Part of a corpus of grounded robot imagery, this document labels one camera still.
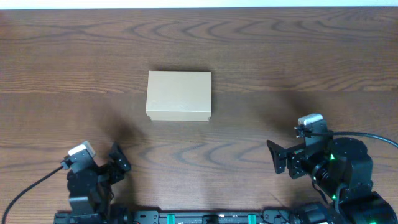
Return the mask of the brown cardboard box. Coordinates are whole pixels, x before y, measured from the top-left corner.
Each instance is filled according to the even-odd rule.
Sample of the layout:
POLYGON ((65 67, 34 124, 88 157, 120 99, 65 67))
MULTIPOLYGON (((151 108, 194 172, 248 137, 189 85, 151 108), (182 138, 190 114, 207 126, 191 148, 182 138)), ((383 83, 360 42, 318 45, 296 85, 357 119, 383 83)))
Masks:
POLYGON ((150 71, 146 115, 153 121, 209 121, 211 73, 150 71))

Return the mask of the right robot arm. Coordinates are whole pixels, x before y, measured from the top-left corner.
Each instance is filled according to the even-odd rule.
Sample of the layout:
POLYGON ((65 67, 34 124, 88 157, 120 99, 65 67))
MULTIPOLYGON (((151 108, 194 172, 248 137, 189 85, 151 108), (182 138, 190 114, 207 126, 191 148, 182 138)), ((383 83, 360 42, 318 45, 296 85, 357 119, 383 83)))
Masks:
POLYGON ((305 175, 323 200, 289 212, 289 223, 397 223, 394 209, 373 190, 373 160, 356 132, 334 132, 319 114, 299 118, 303 143, 284 148, 268 140, 276 174, 305 175))

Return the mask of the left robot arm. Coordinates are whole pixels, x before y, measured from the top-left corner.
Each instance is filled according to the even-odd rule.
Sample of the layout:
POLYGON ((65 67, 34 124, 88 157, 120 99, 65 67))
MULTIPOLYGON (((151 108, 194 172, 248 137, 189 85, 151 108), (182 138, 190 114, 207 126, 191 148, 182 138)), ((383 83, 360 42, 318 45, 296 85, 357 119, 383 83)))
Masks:
POLYGON ((85 141, 69 150, 64 158, 62 166, 69 170, 70 223, 132 223, 127 207, 111 203, 112 185, 124 179, 131 164, 116 142, 109 156, 111 160, 99 166, 94 160, 95 151, 85 141))

